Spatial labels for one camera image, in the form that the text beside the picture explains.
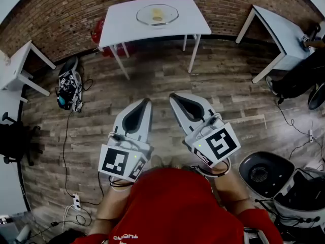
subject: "black chair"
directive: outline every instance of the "black chair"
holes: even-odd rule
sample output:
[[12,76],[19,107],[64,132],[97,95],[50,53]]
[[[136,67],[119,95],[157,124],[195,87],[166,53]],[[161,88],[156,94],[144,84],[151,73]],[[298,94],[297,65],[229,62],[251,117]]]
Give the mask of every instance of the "black chair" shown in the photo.
[[31,139],[36,129],[40,127],[34,127],[29,130],[29,127],[24,127],[22,122],[17,122],[8,117],[8,112],[2,116],[2,121],[9,120],[11,125],[0,125],[0,154],[4,155],[4,162],[19,163],[24,154],[27,156],[28,164],[30,166],[34,163],[30,160],[30,150],[33,149],[42,154],[43,151],[35,147],[35,144],[31,144]]

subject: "white table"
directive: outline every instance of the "white table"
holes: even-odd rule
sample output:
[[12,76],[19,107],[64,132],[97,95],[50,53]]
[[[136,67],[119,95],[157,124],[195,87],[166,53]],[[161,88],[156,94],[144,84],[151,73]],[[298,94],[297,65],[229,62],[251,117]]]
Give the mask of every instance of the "white table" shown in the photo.
[[[22,69],[30,50],[32,50],[52,69],[55,69],[55,65],[47,57],[45,57],[45,55],[38,48],[36,48],[30,40],[18,51],[16,51],[14,55],[12,55],[10,58],[10,64],[8,66],[6,66],[4,62],[0,63],[0,90],[7,90],[8,93],[10,93],[11,91],[8,90],[8,85],[10,85],[10,83],[14,80],[18,79],[40,93],[46,96],[50,95],[50,92],[32,82],[29,78],[33,78],[33,76]],[[22,97],[20,97],[19,100],[26,103],[28,102],[27,99]]]
[[237,36],[236,43],[240,43],[254,16],[257,16],[264,24],[278,46],[280,54],[253,79],[253,83],[260,81],[272,69],[292,70],[293,67],[313,52],[313,50],[306,52],[301,48],[300,40],[304,32],[299,26],[280,15],[258,6],[253,6],[250,11],[244,26]]
[[[165,4],[176,8],[179,17],[175,21],[162,26],[147,26],[139,22],[136,18],[137,12],[145,6],[154,4]],[[184,35],[183,50],[185,50],[187,35],[193,35],[196,42],[188,69],[190,73],[201,35],[209,34],[211,34],[211,30],[193,0],[136,0],[108,8],[99,46],[101,48],[110,47],[126,78],[129,79],[114,45],[121,43],[126,56],[128,56],[125,42]]]

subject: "electrical outlet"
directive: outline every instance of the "electrical outlet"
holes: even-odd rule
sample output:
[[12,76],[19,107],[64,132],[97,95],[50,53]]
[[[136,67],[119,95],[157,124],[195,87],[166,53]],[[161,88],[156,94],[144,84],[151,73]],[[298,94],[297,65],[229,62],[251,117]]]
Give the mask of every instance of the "electrical outlet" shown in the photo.
[[75,210],[81,210],[81,203],[80,203],[80,197],[78,194],[73,194],[73,208]]

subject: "black pants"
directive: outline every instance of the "black pants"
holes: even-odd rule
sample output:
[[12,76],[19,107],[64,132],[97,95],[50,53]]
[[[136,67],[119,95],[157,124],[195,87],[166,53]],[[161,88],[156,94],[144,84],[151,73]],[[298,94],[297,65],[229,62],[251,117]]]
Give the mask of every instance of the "black pants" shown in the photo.
[[325,48],[316,50],[294,67],[283,79],[273,81],[273,90],[282,98],[295,98],[311,86],[325,82]]

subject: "glass plate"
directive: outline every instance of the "glass plate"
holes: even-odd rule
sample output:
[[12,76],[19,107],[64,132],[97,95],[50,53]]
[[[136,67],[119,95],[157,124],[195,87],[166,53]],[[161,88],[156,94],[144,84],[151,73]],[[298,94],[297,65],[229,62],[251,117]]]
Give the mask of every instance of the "glass plate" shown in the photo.
[[166,25],[177,18],[177,9],[164,4],[149,5],[137,12],[137,20],[149,26]]

